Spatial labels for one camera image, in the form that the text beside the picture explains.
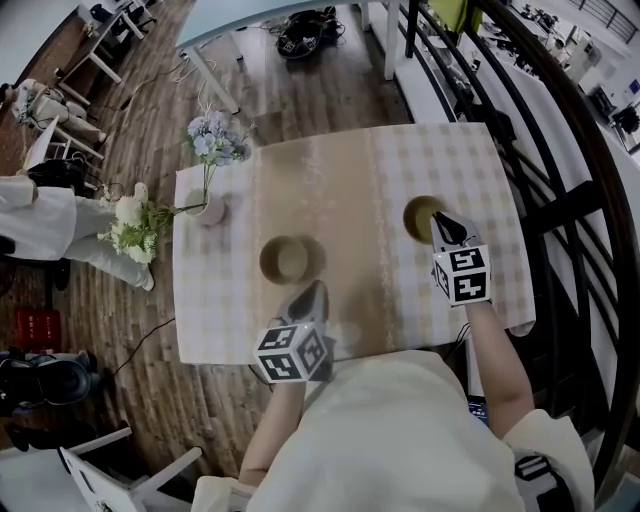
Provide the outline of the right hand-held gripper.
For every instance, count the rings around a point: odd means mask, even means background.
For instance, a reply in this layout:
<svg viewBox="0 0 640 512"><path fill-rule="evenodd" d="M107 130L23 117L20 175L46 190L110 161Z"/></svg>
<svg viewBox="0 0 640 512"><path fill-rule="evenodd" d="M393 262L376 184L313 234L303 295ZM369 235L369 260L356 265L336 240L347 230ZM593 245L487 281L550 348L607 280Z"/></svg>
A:
<svg viewBox="0 0 640 512"><path fill-rule="evenodd" d="M449 304L456 307L490 301L489 248L476 225L458 214L437 211L430 226L433 274Z"/></svg>

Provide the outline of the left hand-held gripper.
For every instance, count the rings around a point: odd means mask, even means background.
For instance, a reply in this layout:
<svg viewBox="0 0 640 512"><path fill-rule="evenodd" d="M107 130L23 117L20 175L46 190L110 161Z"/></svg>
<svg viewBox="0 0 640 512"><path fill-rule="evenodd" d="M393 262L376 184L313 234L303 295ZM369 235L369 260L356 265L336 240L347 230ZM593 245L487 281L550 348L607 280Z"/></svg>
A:
<svg viewBox="0 0 640 512"><path fill-rule="evenodd" d="M253 355L270 384L307 382L330 358L325 342L329 294L323 282L297 290L256 338Z"/></svg>

